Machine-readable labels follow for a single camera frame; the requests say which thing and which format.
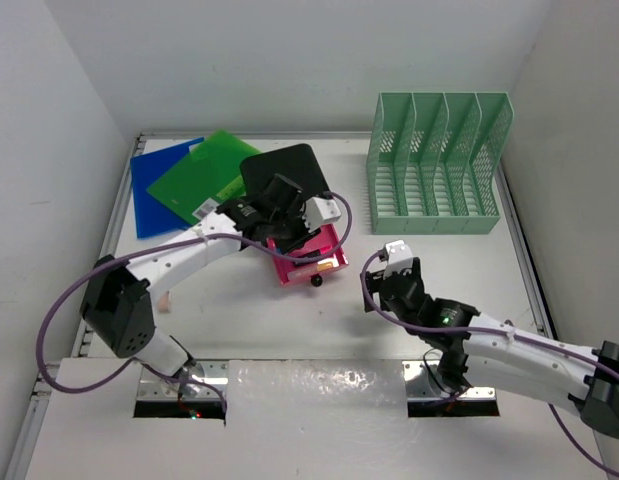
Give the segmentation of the orange highlighter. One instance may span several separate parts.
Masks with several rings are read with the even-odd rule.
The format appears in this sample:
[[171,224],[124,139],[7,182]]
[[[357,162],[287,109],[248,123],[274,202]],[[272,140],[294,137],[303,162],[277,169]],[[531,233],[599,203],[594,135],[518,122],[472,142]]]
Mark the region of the orange highlighter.
[[317,271],[333,270],[339,267],[339,262],[334,259],[326,259],[317,263]]

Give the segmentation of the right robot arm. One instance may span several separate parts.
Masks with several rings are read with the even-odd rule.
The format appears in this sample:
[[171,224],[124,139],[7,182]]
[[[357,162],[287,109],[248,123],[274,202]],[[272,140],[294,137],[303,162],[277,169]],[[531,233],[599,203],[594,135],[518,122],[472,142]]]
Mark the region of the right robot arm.
[[360,281],[374,311],[442,355],[440,381],[458,391],[489,386],[560,407],[619,440],[619,344],[562,343],[496,320],[461,302],[426,293],[420,261],[387,265]]

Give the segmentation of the pink top drawer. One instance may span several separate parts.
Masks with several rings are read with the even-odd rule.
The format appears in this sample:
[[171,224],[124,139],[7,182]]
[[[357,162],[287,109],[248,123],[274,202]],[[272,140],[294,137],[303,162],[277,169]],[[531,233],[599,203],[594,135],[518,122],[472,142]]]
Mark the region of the pink top drawer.
[[[333,225],[326,225],[321,228],[320,233],[316,237],[309,240],[305,245],[309,246],[311,249],[314,249],[315,245],[321,246],[329,244],[333,248],[339,240],[340,237],[338,236],[335,227]],[[293,257],[293,254],[298,250],[290,252],[289,255]],[[298,263],[297,261],[282,260],[276,257],[273,258],[273,264],[279,282],[282,286],[291,286],[309,282],[314,287],[320,287],[323,284],[323,280],[326,275],[335,273],[348,266],[348,260],[342,247],[340,247],[334,254],[323,260],[326,259],[337,260],[339,262],[339,267],[333,270],[318,272],[317,263],[322,260],[312,263]]]

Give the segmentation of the green plastic folder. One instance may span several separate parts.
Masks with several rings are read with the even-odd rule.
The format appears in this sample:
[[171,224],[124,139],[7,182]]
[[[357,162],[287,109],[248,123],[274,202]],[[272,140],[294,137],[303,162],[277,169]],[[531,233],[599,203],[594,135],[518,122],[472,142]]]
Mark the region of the green plastic folder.
[[147,188],[148,194],[189,225],[245,194],[240,164],[259,150],[219,130],[195,145]]

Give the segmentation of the pink highlighter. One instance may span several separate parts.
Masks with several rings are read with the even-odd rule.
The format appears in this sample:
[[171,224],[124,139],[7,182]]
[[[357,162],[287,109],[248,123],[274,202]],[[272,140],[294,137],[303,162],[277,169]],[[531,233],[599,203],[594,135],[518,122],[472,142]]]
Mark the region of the pink highlighter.
[[317,246],[315,245],[314,249],[311,249],[309,246],[305,245],[301,250],[298,250],[293,254],[295,259],[309,259],[320,257],[322,255],[327,254],[332,250],[332,246],[329,244]]

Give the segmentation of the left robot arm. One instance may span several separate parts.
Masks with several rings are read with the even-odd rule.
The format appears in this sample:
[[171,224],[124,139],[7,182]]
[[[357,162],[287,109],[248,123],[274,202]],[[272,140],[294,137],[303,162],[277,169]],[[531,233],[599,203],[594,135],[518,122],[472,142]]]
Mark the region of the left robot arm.
[[153,309],[158,301],[210,263],[251,243],[280,240],[284,253],[300,248],[340,215],[331,198],[307,197],[290,179],[275,175],[262,192],[220,204],[157,251],[132,260],[99,260],[81,315],[117,357],[134,358],[161,375],[183,379],[194,361],[156,326]]

